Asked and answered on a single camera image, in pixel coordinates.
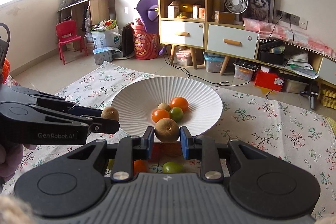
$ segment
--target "fan grille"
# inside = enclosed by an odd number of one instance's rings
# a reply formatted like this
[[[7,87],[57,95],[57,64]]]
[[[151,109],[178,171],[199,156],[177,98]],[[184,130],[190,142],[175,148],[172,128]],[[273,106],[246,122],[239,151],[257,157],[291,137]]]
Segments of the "fan grille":
[[[247,0],[225,0],[225,7],[234,14],[241,14],[246,11],[248,1]]]

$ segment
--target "ribbed ceramic bowl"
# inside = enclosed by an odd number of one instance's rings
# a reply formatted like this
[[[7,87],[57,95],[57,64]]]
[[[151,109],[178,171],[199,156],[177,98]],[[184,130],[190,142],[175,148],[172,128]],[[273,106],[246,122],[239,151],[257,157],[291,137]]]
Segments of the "ribbed ceramic bowl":
[[[148,126],[155,126],[152,111],[160,103],[169,104],[174,97],[189,102],[178,125],[186,126],[192,136],[205,133],[222,114],[222,100],[212,88],[182,77],[154,77],[132,83],[115,96],[111,105],[119,112],[120,129],[142,136]]]

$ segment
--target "person's hand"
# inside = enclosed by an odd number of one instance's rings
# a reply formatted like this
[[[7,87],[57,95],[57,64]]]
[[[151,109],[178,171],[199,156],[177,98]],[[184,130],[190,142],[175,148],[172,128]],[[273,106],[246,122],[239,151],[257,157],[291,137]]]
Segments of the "person's hand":
[[[27,149],[34,150],[36,145],[24,145]],[[9,181],[15,174],[15,171],[23,158],[23,145],[17,144],[10,149],[5,149],[0,144],[0,178]]]

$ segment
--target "tablecloth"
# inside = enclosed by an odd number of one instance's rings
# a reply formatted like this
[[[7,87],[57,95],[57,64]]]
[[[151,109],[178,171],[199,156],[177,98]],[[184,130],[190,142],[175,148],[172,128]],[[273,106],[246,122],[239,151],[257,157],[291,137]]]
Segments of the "tablecloth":
[[[108,62],[62,89],[57,95],[83,106],[103,109],[111,104],[119,90],[142,79],[158,77],[148,73],[118,67]],[[212,87],[221,97],[223,113],[206,135],[216,142],[241,139],[263,151],[312,173],[320,182],[321,195],[313,211],[315,218],[336,211],[336,141],[327,120],[314,112],[279,101],[266,100],[233,90]],[[92,133],[87,142],[104,138],[116,143],[127,136]],[[4,186],[4,193],[13,192],[17,179],[24,172],[79,146],[41,146],[24,151],[24,158],[12,180]],[[162,172],[167,161],[181,162],[186,172],[199,172],[198,160],[184,161],[181,156],[163,156],[158,162],[148,162],[151,172]],[[224,173],[228,172],[223,162]]]

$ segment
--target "red box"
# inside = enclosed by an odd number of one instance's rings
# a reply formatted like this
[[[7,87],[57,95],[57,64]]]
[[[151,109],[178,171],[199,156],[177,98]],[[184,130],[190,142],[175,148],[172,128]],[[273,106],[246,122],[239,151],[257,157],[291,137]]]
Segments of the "red box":
[[[254,85],[270,90],[281,91],[283,84],[283,78],[279,77],[274,72],[263,72],[258,70],[257,75],[254,78]]]

